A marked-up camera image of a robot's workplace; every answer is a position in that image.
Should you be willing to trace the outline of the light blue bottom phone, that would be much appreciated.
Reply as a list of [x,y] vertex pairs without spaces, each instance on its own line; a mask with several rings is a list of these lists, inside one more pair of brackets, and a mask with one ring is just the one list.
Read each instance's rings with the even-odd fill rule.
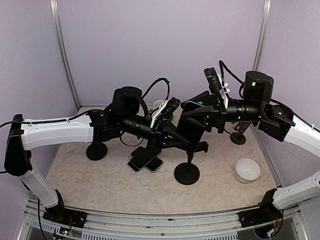
[[127,163],[127,166],[136,174],[140,173],[144,168],[137,168],[131,161]]

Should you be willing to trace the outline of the short black phone stand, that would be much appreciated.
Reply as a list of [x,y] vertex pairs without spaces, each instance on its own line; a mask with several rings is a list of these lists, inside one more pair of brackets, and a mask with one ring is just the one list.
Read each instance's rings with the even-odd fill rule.
[[108,153],[108,148],[103,142],[91,143],[86,149],[86,156],[91,161],[102,160]]

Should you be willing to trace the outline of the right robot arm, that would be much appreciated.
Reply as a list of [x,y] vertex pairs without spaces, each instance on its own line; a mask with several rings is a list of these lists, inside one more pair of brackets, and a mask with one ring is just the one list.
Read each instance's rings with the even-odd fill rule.
[[281,218],[284,209],[320,197],[320,130],[290,107],[272,99],[274,79],[259,71],[248,71],[240,82],[240,99],[229,96],[224,73],[214,68],[204,70],[209,91],[182,103],[182,121],[202,132],[234,123],[231,139],[244,140],[250,124],[279,141],[268,144],[281,187],[268,190],[258,208],[239,213],[241,225],[250,227]]

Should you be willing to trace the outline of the black phone crossing stack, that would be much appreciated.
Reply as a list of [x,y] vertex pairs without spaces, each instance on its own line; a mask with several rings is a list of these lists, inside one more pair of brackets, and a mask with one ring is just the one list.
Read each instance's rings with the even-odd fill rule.
[[146,166],[150,161],[156,158],[162,150],[157,147],[152,147],[150,149],[146,149],[142,146],[139,146],[132,152],[132,158],[130,162],[138,169],[142,169]]

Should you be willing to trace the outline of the tall black clamp phone stand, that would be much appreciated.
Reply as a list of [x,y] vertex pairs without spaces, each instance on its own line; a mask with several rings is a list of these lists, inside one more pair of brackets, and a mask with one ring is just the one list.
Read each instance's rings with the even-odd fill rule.
[[200,178],[199,168],[192,163],[194,154],[198,152],[207,153],[209,149],[209,144],[206,141],[201,141],[198,143],[196,149],[193,152],[187,151],[187,162],[183,162],[176,166],[174,169],[175,180],[182,185],[193,185]]

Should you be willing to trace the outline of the black plate phone stand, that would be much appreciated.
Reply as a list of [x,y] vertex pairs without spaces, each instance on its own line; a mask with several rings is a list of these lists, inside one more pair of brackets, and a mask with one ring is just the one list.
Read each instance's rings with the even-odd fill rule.
[[251,123],[247,121],[239,122],[235,127],[233,127],[234,132],[230,134],[230,140],[236,145],[243,145],[246,142],[244,133],[248,129],[250,124]]

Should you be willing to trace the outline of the white bowl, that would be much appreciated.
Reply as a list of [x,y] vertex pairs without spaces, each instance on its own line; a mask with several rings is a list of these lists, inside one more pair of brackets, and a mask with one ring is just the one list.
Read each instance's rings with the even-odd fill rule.
[[254,182],[261,175],[260,166],[250,158],[239,159],[235,164],[234,171],[236,178],[244,184]]

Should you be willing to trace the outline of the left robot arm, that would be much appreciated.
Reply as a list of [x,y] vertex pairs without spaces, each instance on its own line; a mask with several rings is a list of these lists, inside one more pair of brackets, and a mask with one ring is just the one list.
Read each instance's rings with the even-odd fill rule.
[[156,119],[140,116],[148,108],[142,91],[125,86],[114,91],[110,105],[93,109],[69,118],[26,120],[16,114],[10,122],[6,143],[4,168],[16,176],[44,205],[44,218],[68,224],[86,219],[86,213],[65,207],[61,194],[52,189],[42,174],[32,165],[32,149],[65,143],[87,143],[87,157],[92,161],[103,159],[108,152],[106,142],[119,138],[123,132],[147,140],[147,148],[182,148],[188,140],[179,135],[167,117],[180,104],[176,98],[167,101]]

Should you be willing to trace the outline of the white ceramic mug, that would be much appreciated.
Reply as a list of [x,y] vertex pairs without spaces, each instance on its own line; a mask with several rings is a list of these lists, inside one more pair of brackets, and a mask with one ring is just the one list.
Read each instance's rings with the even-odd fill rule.
[[153,108],[154,108],[154,109],[159,108],[159,107],[163,104],[164,101],[165,101],[165,100],[163,100],[163,99],[156,100],[156,101],[153,103]]

